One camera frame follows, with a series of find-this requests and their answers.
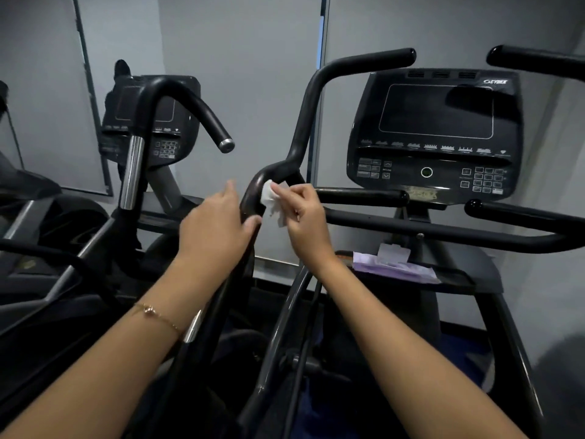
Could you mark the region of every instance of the control panel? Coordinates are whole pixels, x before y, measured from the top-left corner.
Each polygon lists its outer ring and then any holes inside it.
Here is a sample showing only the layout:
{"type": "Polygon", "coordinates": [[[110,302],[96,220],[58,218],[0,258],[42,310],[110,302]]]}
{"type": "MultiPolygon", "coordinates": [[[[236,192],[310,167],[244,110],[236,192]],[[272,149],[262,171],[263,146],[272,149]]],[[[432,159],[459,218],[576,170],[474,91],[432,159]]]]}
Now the control panel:
{"type": "Polygon", "coordinates": [[[347,149],[347,175],[374,190],[452,205],[510,196],[523,121],[516,73],[412,69],[371,73],[347,149]]]}
{"type": "MultiPolygon", "coordinates": [[[[102,122],[99,152],[108,160],[125,166],[130,142],[129,129],[136,110],[140,88],[158,75],[116,77],[113,90],[106,96],[106,112],[102,122]]],[[[167,76],[187,86],[197,95],[201,86],[195,77],[167,76]]],[[[157,105],[150,141],[148,166],[164,166],[184,159],[197,139],[199,121],[171,97],[163,97],[157,105]]]]}

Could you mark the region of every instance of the gold bracelet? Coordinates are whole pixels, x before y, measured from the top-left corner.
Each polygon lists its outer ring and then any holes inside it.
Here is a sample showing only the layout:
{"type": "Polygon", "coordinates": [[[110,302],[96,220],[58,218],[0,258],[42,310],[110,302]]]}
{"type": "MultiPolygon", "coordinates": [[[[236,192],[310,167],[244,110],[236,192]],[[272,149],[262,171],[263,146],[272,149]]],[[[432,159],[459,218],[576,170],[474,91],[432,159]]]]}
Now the gold bracelet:
{"type": "Polygon", "coordinates": [[[179,336],[182,334],[181,330],[179,329],[179,327],[177,325],[175,325],[174,323],[172,323],[169,319],[167,319],[165,316],[161,315],[157,310],[155,310],[154,308],[152,308],[150,305],[146,305],[144,303],[140,303],[140,302],[136,302],[134,304],[135,307],[140,307],[142,308],[142,312],[144,313],[144,315],[146,317],[156,317],[157,319],[162,320],[163,322],[165,322],[168,326],[170,326],[173,330],[175,330],[177,333],[179,333],[179,336]]]}

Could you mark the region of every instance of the left hand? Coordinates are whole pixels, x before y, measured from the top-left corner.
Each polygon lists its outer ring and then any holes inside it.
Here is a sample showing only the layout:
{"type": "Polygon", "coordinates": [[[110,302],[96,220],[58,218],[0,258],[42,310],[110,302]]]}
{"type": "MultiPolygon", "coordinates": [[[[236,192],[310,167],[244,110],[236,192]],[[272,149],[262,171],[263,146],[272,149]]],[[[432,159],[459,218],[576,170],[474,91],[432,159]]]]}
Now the left hand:
{"type": "Polygon", "coordinates": [[[238,193],[229,180],[223,191],[212,195],[193,209],[181,222],[179,253],[173,263],[180,263],[210,278],[217,286],[242,258],[254,231],[261,222],[259,215],[240,220],[238,193]]]}

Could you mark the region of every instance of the cybex logo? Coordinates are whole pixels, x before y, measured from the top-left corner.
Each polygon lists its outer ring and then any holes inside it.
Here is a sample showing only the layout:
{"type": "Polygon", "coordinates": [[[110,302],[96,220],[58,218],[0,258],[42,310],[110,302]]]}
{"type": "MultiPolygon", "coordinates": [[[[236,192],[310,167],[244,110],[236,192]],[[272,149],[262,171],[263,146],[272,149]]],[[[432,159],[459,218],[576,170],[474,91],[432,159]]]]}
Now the cybex logo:
{"type": "Polygon", "coordinates": [[[505,85],[508,80],[484,80],[483,82],[489,85],[505,85]]]}

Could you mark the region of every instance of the right arm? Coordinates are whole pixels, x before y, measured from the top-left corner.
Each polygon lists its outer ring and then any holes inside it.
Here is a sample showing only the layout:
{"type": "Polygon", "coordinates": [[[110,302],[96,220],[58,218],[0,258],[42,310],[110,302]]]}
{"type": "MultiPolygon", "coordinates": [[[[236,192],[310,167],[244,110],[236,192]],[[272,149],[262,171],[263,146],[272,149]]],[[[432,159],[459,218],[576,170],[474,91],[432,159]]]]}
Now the right arm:
{"type": "Polygon", "coordinates": [[[500,408],[386,308],[336,256],[311,185],[282,199],[293,248],[335,301],[376,381],[413,439],[523,438],[500,408]]]}

